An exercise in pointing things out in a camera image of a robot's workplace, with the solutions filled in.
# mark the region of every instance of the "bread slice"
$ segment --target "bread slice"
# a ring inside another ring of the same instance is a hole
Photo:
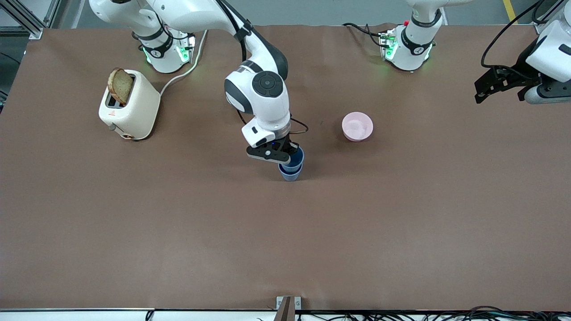
[[[109,92],[119,103],[126,105],[133,88],[133,79],[121,68],[115,68],[107,80]]]

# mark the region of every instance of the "brown table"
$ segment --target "brown table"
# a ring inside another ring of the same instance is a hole
[[[259,30],[310,126],[295,183],[246,157],[223,95],[240,62],[228,34],[209,35],[143,142],[97,116],[113,67],[157,89],[172,77],[129,30],[30,42],[0,116],[0,307],[571,309],[571,106],[517,90],[474,103],[499,27],[443,27],[413,74],[344,27]],[[512,28],[489,62],[533,38]],[[340,130],[356,110],[375,123],[364,143]]]

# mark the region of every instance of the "floor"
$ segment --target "floor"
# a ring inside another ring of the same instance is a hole
[[[383,22],[402,23],[410,19],[411,10],[404,1],[396,0],[228,0],[255,25],[340,25],[353,22],[358,25]],[[556,0],[547,0],[549,8]],[[447,7],[445,16],[450,25],[496,25],[509,22],[509,6],[518,14],[535,0],[475,0],[456,7]],[[529,23],[527,15],[519,20]],[[4,12],[0,25],[11,25]],[[57,28],[113,28],[121,27],[101,21],[91,11],[89,0],[62,0],[54,27]],[[27,36],[5,37],[0,34],[0,52],[21,60]],[[9,93],[18,71],[18,64],[0,56],[0,90]],[[5,96],[0,92],[0,111]]]

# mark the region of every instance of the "blue cup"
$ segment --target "blue cup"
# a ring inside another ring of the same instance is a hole
[[[287,165],[279,164],[278,165],[278,168],[279,168],[280,173],[282,174],[283,178],[285,180],[287,180],[288,182],[295,181],[298,178],[299,173],[301,172],[301,169],[303,168],[303,160],[304,159],[305,159],[305,154],[303,153],[303,150],[301,149],[301,147],[298,147],[297,152],[290,156],[289,164],[287,164]]]

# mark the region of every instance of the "pink cup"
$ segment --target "pink cup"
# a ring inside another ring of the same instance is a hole
[[[352,142],[360,142],[371,136],[373,132],[373,121],[363,113],[354,111],[343,118],[341,124],[343,134]]]

